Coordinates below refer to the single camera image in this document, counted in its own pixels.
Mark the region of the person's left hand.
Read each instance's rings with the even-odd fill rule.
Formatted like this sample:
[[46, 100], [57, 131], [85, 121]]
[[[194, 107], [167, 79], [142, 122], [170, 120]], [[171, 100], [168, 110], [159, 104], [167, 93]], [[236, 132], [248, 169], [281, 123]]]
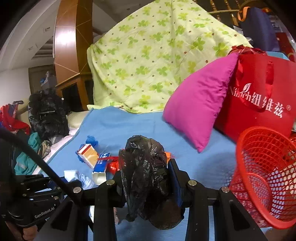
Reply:
[[5, 222], [8, 229], [10, 230], [14, 240], [34, 240], [36, 235], [38, 234], [38, 227], [36, 225], [33, 225], [31, 227], [23, 228], [20, 230], [16, 226], [14, 226], [12, 223], [6, 221]]

